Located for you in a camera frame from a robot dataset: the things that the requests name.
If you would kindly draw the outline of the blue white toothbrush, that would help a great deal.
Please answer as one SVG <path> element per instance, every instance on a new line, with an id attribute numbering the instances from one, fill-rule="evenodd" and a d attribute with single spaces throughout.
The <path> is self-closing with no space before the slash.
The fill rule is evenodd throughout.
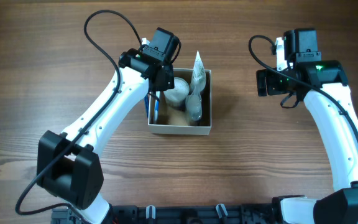
<path id="1" fill-rule="evenodd" d="M 155 106 L 154 106 L 154 124 L 157 124 L 158 121 L 158 111 L 159 111 L 159 104 L 160 104 L 160 92 L 157 91 L 155 93 Z"/>

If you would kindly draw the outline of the blue disposable razor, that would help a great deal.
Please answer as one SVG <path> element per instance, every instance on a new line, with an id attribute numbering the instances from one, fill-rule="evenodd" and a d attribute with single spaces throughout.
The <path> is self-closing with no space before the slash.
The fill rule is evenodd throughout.
<path id="1" fill-rule="evenodd" d="M 144 97 L 144 105 L 145 105 L 145 113 L 146 113 L 146 117 L 149 117 L 149 96 L 146 95 Z"/>

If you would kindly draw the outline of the cotton swab tub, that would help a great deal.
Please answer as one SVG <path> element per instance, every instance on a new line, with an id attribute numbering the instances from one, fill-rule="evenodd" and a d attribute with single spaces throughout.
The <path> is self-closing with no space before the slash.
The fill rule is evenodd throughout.
<path id="1" fill-rule="evenodd" d="M 175 77 L 174 88 L 164 91 L 163 94 L 168 106 L 180 110 L 183 108 L 189 92 L 188 82 L 180 77 Z"/>

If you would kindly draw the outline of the white bamboo print tube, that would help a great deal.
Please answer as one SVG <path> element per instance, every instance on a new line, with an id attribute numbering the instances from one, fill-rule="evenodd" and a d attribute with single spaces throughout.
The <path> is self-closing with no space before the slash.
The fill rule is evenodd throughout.
<path id="1" fill-rule="evenodd" d="M 190 91 L 193 91 L 198 87 L 199 91 L 202 92 L 206 86 L 206 71 L 200 56 L 200 53 L 196 53 L 195 63 L 193 66 L 193 72 L 190 82 Z"/>

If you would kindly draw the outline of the clear bottle with cap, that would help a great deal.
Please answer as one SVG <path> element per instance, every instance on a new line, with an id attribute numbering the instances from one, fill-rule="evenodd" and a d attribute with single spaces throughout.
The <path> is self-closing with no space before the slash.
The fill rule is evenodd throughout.
<path id="1" fill-rule="evenodd" d="M 200 88 L 198 85 L 194 87 L 194 90 L 190 95 L 186 97 L 186 117 L 190 126 L 197 126 L 198 122 L 202 118 L 202 98 L 200 94 Z"/>

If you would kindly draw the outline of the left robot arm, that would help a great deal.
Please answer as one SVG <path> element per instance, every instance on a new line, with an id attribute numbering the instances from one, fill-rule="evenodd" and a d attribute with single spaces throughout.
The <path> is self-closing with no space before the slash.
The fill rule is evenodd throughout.
<path id="1" fill-rule="evenodd" d="M 104 182 L 99 158 L 128 112 L 149 92 L 173 88 L 172 61 L 181 46 L 173 33 L 157 28 L 151 42 L 123 52 L 108 86 L 60 134 L 39 141 L 37 185 L 63 199 L 86 223 L 106 223 L 111 206 L 100 194 Z"/>

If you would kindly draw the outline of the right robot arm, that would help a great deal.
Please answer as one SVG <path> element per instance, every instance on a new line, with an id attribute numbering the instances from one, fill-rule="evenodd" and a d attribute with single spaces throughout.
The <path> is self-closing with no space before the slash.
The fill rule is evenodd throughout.
<path id="1" fill-rule="evenodd" d="M 275 197 L 277 223 L 358 223 L 358 118 L 346 73 L 323 60 L 313 28 L 286 31 L 270 41 L 275 67 L 256 73 L 259 96 L 295 97 L 312 115 L 331 166 L 333 193 L 321 199 Z"/>

